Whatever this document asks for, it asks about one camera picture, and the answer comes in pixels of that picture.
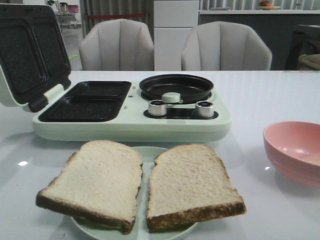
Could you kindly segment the pink plastic bowl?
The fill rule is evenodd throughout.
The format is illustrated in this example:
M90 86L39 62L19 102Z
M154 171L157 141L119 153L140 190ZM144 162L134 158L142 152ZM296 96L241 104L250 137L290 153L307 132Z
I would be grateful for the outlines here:
M275 122L263 131L267 158L288 179L320 187L320 125L304 121Z

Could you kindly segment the left beige upholstered chair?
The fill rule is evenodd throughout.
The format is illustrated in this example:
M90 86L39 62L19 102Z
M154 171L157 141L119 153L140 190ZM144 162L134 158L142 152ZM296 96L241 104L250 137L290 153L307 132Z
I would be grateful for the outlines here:
M154 43L148 26L114 19L96 24L81 41L84 71L153 71Z

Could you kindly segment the black round frying pan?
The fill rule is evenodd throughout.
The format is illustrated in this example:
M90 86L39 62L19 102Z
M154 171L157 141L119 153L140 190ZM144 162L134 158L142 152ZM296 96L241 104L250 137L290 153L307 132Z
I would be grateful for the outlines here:
M201 76L172 73L147 77L139 83L139 88L148 100L159 100L165 93L179 93L183 104L193 104L206 100L214 84Z

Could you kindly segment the beige upholstered chair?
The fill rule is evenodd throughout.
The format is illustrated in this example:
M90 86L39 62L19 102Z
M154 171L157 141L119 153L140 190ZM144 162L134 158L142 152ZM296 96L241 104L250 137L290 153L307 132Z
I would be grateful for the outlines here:
M272 52L251 27L214 21L189 32L181 54L183 71L269 71Z
M148 26L114 19L96 24L81 41L84 71L153 71L154 43Z

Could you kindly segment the right silver control knob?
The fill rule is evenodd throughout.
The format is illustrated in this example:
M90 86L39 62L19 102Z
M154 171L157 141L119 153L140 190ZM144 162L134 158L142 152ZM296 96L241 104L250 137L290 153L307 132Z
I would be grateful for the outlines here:
M209 101L198 101L195 103L195 114L201 118L211 118L215 114L214 104Z

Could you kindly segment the dark counter with white top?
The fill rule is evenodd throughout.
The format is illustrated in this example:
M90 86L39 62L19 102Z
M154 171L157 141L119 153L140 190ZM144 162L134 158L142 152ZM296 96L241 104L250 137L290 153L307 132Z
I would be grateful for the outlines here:
M319 10L201 10L199 23L250 26L272 52L272 70L296 70L300 55L320 53Z

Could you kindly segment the left silver control knob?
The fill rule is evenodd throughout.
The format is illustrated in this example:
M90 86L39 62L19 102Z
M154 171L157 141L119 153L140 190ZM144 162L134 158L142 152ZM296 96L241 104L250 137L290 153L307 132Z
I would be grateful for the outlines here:
M148 103L147 112L154 117L163 117L167 114L167 104L159 99L151 100Z

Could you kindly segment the white bread slice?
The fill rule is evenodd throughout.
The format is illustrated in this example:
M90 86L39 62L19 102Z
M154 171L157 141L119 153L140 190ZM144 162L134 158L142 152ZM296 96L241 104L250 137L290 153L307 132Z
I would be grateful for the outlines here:
M129 234L135 224L142 165L141 154L132 147L89 141L37 193L35 204Z
M212 146L174 146L154 159L149 178L146 224L164 232L247 212L222 159Z

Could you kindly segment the light green breakfast maker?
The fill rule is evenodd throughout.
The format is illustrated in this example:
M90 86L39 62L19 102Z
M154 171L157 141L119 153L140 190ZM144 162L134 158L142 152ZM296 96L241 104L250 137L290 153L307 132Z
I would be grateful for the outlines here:
M196 115L177 92L151 116L142 80L155 72L72 72L61 30L48 5L0 6L0 102L34 113L37 135L56 141L212 142L231 128L231 114L213 87L213 117Z

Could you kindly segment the fruit bowl on counter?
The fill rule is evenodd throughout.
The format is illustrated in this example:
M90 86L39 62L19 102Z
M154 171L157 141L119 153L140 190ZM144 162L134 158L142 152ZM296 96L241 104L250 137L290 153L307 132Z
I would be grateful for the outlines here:
M280 6L275 6L273 3L271 3L269 0L261 0L258 4L257 7L260 10L278 10L281 7Z

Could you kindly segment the light green round plate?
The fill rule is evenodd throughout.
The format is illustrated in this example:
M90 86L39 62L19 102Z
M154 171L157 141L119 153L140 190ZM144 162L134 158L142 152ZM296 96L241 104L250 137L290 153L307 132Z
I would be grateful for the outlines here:
M166 151L165 148L155 146L135 146L143 158L143 175L137 195L137 212L135 223L129 234L122 234L116 229L93 223L87 219L73 217L74 224L85 234L95 240L182 240L189 235L198 224L187 225L164 232L150 233L147 227L147 209L149 200L149 178L154 167L155 158Z

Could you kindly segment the right beige upholstered chair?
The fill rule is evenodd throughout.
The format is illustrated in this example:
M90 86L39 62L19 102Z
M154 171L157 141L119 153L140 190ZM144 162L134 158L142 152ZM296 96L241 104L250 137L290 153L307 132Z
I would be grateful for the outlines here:
M181 54L183 71L269 71L272 52L251 27L214 21L189 32Z

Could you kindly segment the silver control knob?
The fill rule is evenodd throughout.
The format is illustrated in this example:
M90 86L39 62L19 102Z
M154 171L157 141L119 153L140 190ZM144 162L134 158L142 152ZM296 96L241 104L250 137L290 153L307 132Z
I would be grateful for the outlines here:
M209 101L198 101L195 103L195 114L201 118L211 118L215 114L214 104Z
M159 99L151 100L148 103L147 112L154 117L163 117L167 114L167 104Z

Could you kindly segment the white cabinet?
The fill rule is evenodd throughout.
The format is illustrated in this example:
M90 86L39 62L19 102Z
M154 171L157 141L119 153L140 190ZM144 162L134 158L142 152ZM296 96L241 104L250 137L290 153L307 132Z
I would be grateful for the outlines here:
M198 0L153 2L154 69L180 71L182 51L191 29L198 25Z

